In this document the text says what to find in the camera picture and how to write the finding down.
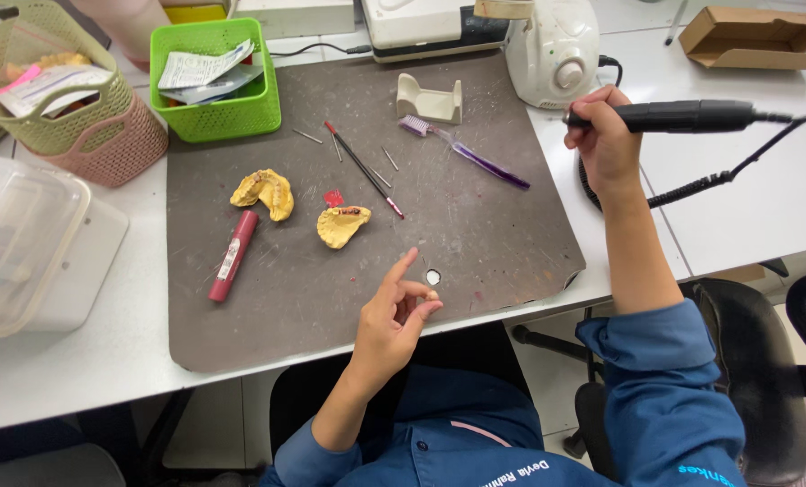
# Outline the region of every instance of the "toothbrush bristles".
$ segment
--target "toothbrush bristles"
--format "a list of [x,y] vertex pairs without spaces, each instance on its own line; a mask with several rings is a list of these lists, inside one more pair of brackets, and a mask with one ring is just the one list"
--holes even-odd
[[419,137],[427,137],[427,129],[430,128],[429,123],[414,115],[407,115],[403,117],[399,122],[397,122],[397,125],[409,130],[409,132],[412,132]]

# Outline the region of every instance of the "toothbrush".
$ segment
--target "toothbrush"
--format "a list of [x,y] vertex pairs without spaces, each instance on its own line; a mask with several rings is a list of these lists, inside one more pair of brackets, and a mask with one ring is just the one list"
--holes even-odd
[[482,166],[484,169],[492,173],[494,176],[504,179],[507,182],[510,182],[517,186],[518,188],[527,190],[529,189],[529,183],[524,181],[523,179],[518,178],[514,174],[504,170],[502,167],[493,164],[491,161],[487,161],[483,157],[479,156],[478,154],[474,153],[470,150],[467,146],[465,146],[460,140],[457,140],[453,135],[442,130],[439,127],[435,127],[430,125],[429,123],[421,120],[420,118],[414,115],[407,115],[403,117],[397,125],[403,127],[409,132],[418,135],[419,137],[427,137],[428,132],[433,132],[437,134],[439,137],[443,138],[445,142],[448,142],[448,145],[454,149],[455,152],[462,155],[464,158]]

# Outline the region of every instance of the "barcode label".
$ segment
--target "barcode label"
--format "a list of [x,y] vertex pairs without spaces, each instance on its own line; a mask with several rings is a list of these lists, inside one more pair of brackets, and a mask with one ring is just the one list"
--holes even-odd
[[223,259],[223,265],[220,266],[220,273],[217,274],[218,281],[224,281],[229,276],[229,272],[232,270],[232,264],[235,262],[235,256],[238,254],[239,248],[240,239],[233,238],[232,243],[229,243],[229,251],[225,252],[225,259]]

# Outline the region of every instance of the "hand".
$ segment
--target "hand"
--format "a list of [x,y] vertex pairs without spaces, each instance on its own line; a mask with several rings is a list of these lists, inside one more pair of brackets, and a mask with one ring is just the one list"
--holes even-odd
[[611,108],[630,103],[614,85],[607,85],[571,105],[575,114],[592,122],[592,128],[569,127],[565,145],[581,152],[589,186],[599,199],[642,191],[638,173],[642,134],[629,133]]
[[[385,275],[373,299],[361,308],[358,335],[347,369],[369,397],[406,366],[424,321],[442,307],[436,291],[420,282],[401,280],[417,256],[418,249],[409,249]],[[419,297],[425,302],[417,304]]]

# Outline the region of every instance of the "blue shirt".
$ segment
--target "blue shirt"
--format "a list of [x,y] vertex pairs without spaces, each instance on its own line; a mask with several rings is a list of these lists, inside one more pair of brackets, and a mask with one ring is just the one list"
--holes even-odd
[[[621,484],[746,485],[735,464],[742,422],[713,389],[720,374],[714,346],[692,302],[594,318],[579,323],[576,335],[605,362],[604,426]],[[280,447],[259,485],[617,485],[545,452],[532,402],[476,372],[412,366],[392,441],[370,452],[374,462],[362,462],[358,444],[325,450],[311,424]]]

